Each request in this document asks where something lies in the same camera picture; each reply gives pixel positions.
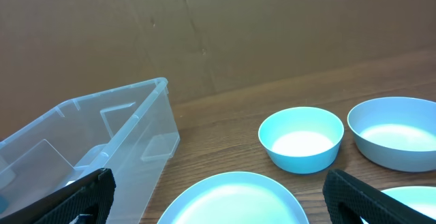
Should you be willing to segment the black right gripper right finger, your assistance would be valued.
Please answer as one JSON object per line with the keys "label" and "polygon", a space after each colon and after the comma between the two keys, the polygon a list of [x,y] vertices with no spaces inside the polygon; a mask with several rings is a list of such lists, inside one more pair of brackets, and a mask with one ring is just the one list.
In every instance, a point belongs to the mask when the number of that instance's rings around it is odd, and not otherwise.
{"label": "black right gripper right finger", "polygon": [[323,195],[333,223],[435,224],[435,219],[342,170],[328,172]]}

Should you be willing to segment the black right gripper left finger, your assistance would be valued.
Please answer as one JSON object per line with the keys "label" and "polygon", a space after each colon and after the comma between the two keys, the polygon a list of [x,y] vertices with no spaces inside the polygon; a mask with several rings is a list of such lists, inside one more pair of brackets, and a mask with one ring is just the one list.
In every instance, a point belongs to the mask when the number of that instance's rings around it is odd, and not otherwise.
{"label": "black right gripper left finger", "polygon": [[105,224],[115,189],[112,170],[100,168],[1,218],[1,224]]}

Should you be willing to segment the white plate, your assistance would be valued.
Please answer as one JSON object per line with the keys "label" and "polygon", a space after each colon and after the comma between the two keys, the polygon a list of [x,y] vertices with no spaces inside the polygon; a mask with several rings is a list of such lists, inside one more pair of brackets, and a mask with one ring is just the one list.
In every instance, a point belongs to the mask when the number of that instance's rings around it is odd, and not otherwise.
{"label": "white plate", "polygon": [[406,186],[382,190],[406,206],[435,219],[435,187]]}

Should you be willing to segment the light blue small bowl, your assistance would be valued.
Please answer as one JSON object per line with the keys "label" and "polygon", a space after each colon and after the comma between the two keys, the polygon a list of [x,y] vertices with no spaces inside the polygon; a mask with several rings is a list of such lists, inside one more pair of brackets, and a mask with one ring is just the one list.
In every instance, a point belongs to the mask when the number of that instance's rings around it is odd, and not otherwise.
{"label": "light blue small bowl", "polygon": [[258,138],[277,167],[293,174],[312,174],[333,164],[344,133],[341,119],[332,112],[294,107],[266,118]]}

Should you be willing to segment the grey small bowl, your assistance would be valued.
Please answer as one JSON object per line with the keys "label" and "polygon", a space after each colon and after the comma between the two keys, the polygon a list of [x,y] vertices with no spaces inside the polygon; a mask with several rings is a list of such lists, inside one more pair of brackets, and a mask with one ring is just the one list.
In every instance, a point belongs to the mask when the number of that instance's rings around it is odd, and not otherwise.
{"label": "grey small bowl", "polygon": [[435,170],[435,102],[381,97],[353,107],[347,123],[358,150],[380,166],[402,172]]}

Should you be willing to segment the light blue plate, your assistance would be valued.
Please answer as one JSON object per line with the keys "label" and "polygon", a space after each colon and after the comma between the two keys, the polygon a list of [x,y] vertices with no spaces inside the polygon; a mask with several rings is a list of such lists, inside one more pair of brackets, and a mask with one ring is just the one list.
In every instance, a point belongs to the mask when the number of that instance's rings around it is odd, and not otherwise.
{"label": "light blue plate", "polygon": [[309,220],[294,195],[272,178],[253,172],[226,172],[186,189],[158,223],[308,224]]}

